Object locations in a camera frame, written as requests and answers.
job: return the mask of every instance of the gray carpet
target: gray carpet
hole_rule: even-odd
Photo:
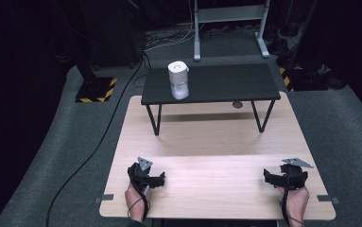
[[[336,219],[308,221],[306,226],[362,226],[362,103],[349,86],[341,90],[288,93],[276,57],[261,57],[252,38],[255,30],[215,35],[201,41],[201,62],[193,62],[193,39],[158,47],[147,54],[153,68],[166,67],[172,61],[185,61],[189,66],[267,63],[279,90],[289,97],[329,194],[340,202],[335,205]],[[1,214],[0,226],[44,226],[50,202],[72,173],[94,153],[113,114],[94,156],[57,197],[49,226],[125,226],[126,218],[101,217],[95,200],[104,192],[129,99],[143,92],[143,75],[147,70],[142,65],[121,97],[135,70],[100,69],[96,72],[98,77],[118,78],[112,98],[104,103],[76,103],[82,77],[76,67],[71,69],[54,122]]]

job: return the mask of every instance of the hand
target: hand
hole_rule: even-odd
[[[131,183],[129,183],[128,189],[125,191],[125,199],[127,200],[127,207],[128,209],[130,209],[130,218],[139,222],[143,222],[145,203],[143,202],[142,197],[139,195],[139,193],[137,193],[136,189]]]
[[[283,187],[277,187],[277,188],[283,195],[284,188]],[[295,191],[288,191],[286,199],[286,212],[289,215],[290,227],[303,226],[302,223],[303,223],[304,211],[307,206],[309,196],[310,193],[308,192],[306,187],[302,187],[299,190]]]

